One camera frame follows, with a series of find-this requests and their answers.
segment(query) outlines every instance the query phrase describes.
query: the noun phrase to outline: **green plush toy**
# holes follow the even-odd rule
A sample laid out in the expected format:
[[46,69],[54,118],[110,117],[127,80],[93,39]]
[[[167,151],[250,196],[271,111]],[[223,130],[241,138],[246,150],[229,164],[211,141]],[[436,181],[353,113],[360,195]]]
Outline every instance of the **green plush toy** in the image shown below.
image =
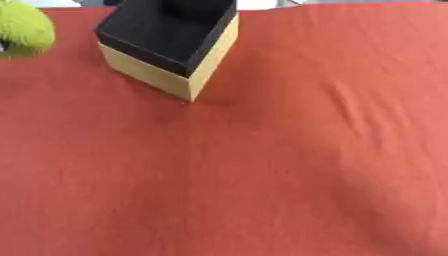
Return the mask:
[[25,58],[48,50],[54,26],[40,10],[14,0],[0,0],[0,58]]

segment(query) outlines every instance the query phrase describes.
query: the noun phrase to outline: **black lid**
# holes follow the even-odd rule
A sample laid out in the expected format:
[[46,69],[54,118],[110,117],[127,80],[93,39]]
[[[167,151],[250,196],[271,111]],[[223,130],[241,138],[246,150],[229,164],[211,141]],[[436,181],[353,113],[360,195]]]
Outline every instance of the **black lid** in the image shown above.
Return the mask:
[[235,0],[127,0],[96,31],[108,47],[190,77],[235,15]]

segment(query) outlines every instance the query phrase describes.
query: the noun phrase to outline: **red fabric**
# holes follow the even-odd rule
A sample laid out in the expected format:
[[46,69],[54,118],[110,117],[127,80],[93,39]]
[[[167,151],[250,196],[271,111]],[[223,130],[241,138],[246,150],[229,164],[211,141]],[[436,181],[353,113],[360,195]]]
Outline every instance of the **red fabric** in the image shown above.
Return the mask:
[[448,5],[242,13],[192,105],[106,67],[107,12],[0,62],[1,255],[448,255]]

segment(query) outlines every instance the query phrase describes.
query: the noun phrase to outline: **black object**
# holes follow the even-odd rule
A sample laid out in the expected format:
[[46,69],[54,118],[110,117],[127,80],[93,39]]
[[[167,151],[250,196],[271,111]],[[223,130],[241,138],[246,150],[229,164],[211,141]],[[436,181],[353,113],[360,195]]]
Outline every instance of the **black object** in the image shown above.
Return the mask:
[[235,15],[235,0],[126,0],[96,32],[110,48],[189,78]]
[[10,42],[0,39],[0,45],[2,46],[4,52],[8,50],[10,44]]
[[121,2],[123,2],[123,0],[104,0],[103,4],[106,6],[115,6],[121,4]]

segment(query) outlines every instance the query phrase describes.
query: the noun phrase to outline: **cardboard box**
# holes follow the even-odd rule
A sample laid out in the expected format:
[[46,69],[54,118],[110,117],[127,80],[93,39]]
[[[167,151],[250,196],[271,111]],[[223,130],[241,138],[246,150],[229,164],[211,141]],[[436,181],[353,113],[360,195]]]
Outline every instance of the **cardboard box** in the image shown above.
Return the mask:
[[237,39],[235,0],[127,0],[97,27],[108,64],[194,101]]

